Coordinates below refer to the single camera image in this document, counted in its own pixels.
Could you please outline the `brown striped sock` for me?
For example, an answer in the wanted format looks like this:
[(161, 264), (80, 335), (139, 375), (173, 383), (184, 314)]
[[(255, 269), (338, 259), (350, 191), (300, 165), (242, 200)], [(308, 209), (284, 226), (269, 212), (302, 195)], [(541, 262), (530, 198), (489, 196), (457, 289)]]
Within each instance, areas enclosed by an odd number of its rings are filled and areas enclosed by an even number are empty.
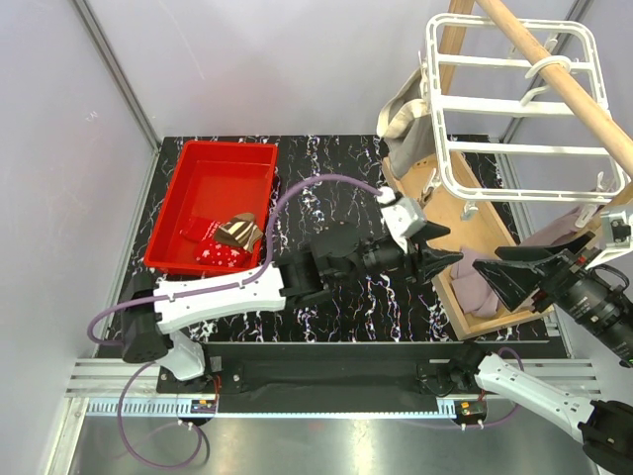
[(255, 223), (252, 213), (235, 215), (228, 222), (218, 226), (214, 233), (216, 242), (252, 252), (263, 237), (263, 232)]
[(442, 180), (435, 158), (431, 156), (426, 157), (417, 166), (423, 173), (423, 186), (418, 203), (424, 209), (430, 203), (434, 192), (442, 186)]

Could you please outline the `white clip hanger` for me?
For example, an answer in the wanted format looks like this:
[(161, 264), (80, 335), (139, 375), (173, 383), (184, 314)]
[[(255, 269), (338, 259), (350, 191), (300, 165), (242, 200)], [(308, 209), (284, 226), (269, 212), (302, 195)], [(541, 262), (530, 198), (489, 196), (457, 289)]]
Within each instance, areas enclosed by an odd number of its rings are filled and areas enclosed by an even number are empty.
[[(487, 28), (494, 22), (481, 16), (446, 13), (432, 17), (426, 25), (426, 57), (421, 62), (422, 85), (420, 91), (427, 100), (436, 148), (437, 173), (441, 185), (452, 196), (466, 202), (465, 218), (470, 218), (470, 209), (477, 202), (569, 202), (591, 205), (606, 205), (631, 183), (625, 169), (603, 146), (583, 147), (571, 145), (511, 144), (489, 142), (459, 142), (447, 138), (445, 114), (508, 116), (512, 118), (549, 118), (573, 116), (575, 113), (565, 102), (537, 101), (535, 98), (548, 92), (549, 85), (533, 87), (518, 100), (493, 99), (470, 96), (452, 96), (441, 92), (440, 67), (475, 66), (486, 68), (522, 68), (525, 77), (531, 79), (552, 64), (559, 64), (568, 72), (588, 75), (590, 96), (603, 110), (608, 109), (603, 75), (599, 63), (596, 42), (592, 32), (584, 25), (572, 21), (549, 21), (521, 19), (519, 23), (529, 32), (570, 34), (580, 40), (584, 51), (582, 60), (571, 60), (564, 55), (552, 55), (547, 59), (531, 63), (527, 59), (503, 59), (473, 55), (442, 53), (439, 51), (438, 30), (442, 27)], [(542, 189), (497, 189), (465, 185), (456, 175), (453, 155), (456, 153), (489, 153), (501, 155), (537, 155), (604, 158), (609, 161), (614, 184), (609, 189), (594, 191), (542, 190)]]

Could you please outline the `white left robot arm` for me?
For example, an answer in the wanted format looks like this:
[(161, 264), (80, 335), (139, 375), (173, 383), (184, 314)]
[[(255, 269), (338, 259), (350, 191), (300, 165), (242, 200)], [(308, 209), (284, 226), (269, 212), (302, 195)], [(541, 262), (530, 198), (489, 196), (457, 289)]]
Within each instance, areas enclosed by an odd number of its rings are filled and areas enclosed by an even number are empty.
[(191, 391), (204, 391), (213, 382), (214, 368), (202, 345), (184, 335), (184, 329), (236, 314), (314, 306), (339, 287), (388, 271), (426, 283), (463, 257), (460, 251), (429, 246), (449, 232), (425, 223), (397, 243), (392, 237), (363, 239), (353, 225), (338, 222), (308, 246), (268, 265), (200, 280), (164, 281), (138, 293), (138, 305), (123, 311), (122, 359), (156, 363)]

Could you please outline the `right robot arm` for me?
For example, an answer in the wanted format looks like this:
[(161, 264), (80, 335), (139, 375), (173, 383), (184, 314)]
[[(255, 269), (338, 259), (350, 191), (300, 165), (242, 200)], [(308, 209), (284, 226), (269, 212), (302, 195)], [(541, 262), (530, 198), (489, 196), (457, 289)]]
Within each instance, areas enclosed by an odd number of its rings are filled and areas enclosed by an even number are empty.
[[(632, 363), (630, 278), (612, 265), (616, 251), (582, 236), (549, 246), (500, 247), (493, 258), (475, 257), (474, 271), (515, 310), (563, 310), (625, 365)], [(501, 396), (577, 441), (599, 468), (632, 471), (632, 406), (557, 384), (470, 341), (449, 360), (445, 377), (461, 392), (476, 388)]]

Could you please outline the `mauve sock in tray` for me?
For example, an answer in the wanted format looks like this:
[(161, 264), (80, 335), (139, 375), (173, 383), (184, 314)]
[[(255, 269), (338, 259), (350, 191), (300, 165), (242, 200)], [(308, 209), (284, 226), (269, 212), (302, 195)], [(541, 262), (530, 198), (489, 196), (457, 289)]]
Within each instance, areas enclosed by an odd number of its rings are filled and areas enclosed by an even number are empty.
[(488, 282), (473, 267), (477, 259), (486, 256), (468, 247), (462, 247), (463, 257), (450, 270), (451, 286), (464, 314), (476, 318), (492, 319), (498, 310), (498, 297)]

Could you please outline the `mauve sock hanging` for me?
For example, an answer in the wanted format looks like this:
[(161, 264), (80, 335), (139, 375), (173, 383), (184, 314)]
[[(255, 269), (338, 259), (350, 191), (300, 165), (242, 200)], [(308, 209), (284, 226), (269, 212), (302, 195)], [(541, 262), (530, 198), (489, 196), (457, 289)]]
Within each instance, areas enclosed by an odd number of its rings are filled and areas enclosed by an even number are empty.
[(552, 246), (570, 241), (595, 215), (596, 205), (576, 207), (524, 239), (520, 246)]

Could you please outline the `cream grey sock hanging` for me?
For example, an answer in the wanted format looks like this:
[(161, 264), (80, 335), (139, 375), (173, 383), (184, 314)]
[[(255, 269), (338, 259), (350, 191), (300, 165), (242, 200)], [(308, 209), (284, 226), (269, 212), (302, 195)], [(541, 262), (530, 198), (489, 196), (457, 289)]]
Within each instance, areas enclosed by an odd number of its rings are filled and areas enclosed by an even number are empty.
[(391, 173), (398, 180), (423, 158), (436, 153), (427, 86), (423, 63), (378, 116), (376, 134), (388, 147)]

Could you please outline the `wooden hanging rod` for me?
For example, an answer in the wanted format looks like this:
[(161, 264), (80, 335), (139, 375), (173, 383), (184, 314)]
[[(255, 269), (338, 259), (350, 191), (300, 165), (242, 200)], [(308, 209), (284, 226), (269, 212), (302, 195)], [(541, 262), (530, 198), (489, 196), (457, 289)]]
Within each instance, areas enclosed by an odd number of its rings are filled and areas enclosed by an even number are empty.
[[(479, 0), (478, 5), (532, 65), (551, 56), (501, 1)], [(560, 63), (545, 65), (539, 74), (602, 143), (610, 156), (632, 176), (632, 139)]]

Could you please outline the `red snowflake sock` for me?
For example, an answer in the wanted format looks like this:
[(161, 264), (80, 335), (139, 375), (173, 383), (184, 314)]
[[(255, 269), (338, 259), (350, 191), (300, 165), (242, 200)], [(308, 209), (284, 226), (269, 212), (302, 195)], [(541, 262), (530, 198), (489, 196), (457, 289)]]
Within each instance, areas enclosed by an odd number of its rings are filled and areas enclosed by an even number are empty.
[(195, 244), (193, 257), (196, 263), (222, 268), (243, 267), (252, 257), (252, 252), (228, 246), (214, 240), (219, 225), (226, 222), (202, 217), (192, 217), (180, 231), (180, 236)]

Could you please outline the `red plastic bin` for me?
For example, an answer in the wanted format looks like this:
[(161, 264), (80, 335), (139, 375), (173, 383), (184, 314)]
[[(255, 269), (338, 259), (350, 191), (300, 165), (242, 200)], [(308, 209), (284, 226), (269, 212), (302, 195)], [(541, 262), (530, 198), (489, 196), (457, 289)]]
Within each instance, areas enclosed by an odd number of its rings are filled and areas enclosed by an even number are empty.
[(278, 147), (269, 143), (188, 141), (172, 174), (143, 257), (148, 268), (173, 275), (216, 276), (249, 270), (261, 255), (262, 241), (243, 267), (195, 262), (195, 244), (180, 236), (192, 217), (227, 222), (252, 213), (263, 230), (276, 174)]

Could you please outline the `wooden rack frame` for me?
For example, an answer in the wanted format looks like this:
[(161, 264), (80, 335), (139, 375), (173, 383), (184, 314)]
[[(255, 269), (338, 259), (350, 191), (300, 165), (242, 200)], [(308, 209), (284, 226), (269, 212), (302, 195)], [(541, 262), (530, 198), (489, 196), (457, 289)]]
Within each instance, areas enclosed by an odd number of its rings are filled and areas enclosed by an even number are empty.
[[(453, 1), (450, 4), (448, 12), (446, 13), (477, 16), (473, 14), (472, 10), (473, 4), (470, 1)], [(466, 32), (469, 29), (473, 28), (440, 28), (437, 33), (439, 51), (442, 53), (473, 55), (463, 54), (461, 52), (463, 42), (466, 38)], [(553, 39), (558, 39), (562, 35), (569, 34), (549, 35)], [(421, 62), (425, 60), (425, 57), (426, 41), (425, 51), (421, 54), (419, 58), (419, 65), (417, 68), (420, 67)], [(442, 93), (446, 95), (452, 95), (449, 92), (450, 85), (454, 76), (454, 72), (459, 67), (484, 68), (488, 70), (516, 69), (522, 70), (525, 73), (525, 70), (522, 68), (486, 68), (475, 66), (443, 65), (440, 67), (440, 86)], [(456, 166), (456, 175), (458, 180), (467, 186), (475, 185), (486, 188), (482, 186), (481, 183), (476, 179), (474, 172), (465, 159), (466, 154), (468, 153), (462, 152), (453, 155), (453, 164)], [(417, 200), (418, 202), (423, 186), (423, 173), (418, 169), (417, 165), (418, 163), (416, 163), (401, 180), (398, 180), (391, 173), (389, 158), (385, 157), (383, 160), (383, 171), (389, 185), (394, 190), (399, 191), (407, 197), (411, 197)], [(611, 201), (615, 200), (620, 194), (627, 192), (628, 186), (626, 186), (625, 189)], [(470, 218), (466, 219), (464, 213), (466, 202), (452, 196), (450, 193), (447, 192), (446, 188), (441, 186), (438, 190), (434, 192), (430, 203), (424, 209), (422, 209), (422, 211), (427, 218), (443, 219), (445, 220), (447, 226), (450, 227), (451, 233), (448, 236), (442, 237), (442, 245), (448, 246), (453, 250), (459, 250), (462, 247), (468, 247), (477, 252), (489, 255), (493, 253), (497, 247), (503, 244), (510, 244), (512, 242), (509, 231), (507, 230), (504, 222), (502, 221), (497, 210), (494, 207), (495, 203), (496, 202), (487, 201), (477, 202), (475, 206), (470, 209)]]

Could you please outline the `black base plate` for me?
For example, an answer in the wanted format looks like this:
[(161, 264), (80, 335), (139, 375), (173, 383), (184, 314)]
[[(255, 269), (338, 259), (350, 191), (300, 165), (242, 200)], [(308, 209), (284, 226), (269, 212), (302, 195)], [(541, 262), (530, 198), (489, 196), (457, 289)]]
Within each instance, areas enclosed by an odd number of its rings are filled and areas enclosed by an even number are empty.
[(209, 372), (182, 382), (161, 368), (156, 390), (218, 396), (224, 417), (451, 419), (452, 397), (477, 394), (453, 379), (452, 359), (498, 352), (500, 342), (204, 345)]

